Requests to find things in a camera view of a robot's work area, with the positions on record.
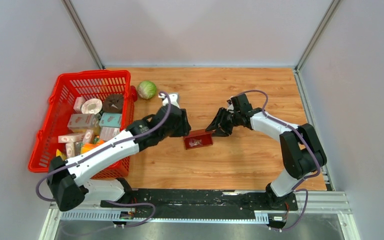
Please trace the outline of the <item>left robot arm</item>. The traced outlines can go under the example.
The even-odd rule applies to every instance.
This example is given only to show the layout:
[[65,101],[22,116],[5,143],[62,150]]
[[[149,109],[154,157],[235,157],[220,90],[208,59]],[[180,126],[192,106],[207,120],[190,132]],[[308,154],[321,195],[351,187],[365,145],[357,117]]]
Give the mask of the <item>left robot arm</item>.
[[89,201],[112,201],[122,208],[128,207],[133,194],[125,189],[121,178],[92,178],[121,159],[156,146],[167,137],[185,137],[190,130],[186,109],[169,104],[157,114],[135,120],[117,136],[86,153],[66,160],[54,157],[46,177],[54,202],[62,212]]

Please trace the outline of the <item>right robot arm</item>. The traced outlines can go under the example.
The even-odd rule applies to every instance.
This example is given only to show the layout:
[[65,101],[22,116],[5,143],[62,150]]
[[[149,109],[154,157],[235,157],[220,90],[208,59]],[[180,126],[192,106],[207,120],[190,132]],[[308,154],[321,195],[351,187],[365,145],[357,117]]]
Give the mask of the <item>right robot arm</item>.
[[235,127],[261,132],[280,144],[284,169],[265,188],[265,203],[279,209],[286,199],[307,179],[321,174],[327,157],[315,128],[305,123],[293,124],[269,114],[265,107],[252,107],[247,92],[227,100],[206,128],[214,137],[228,137]]

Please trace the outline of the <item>red paper box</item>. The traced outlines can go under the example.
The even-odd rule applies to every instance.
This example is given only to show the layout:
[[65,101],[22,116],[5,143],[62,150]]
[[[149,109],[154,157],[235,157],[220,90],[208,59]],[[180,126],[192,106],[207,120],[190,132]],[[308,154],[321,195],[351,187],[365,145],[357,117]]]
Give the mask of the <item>red paper box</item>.
[[184,148],[186,150],[209,147],[213,145],[213,131],[205,129],[193,130],[189,135],[183,137]]

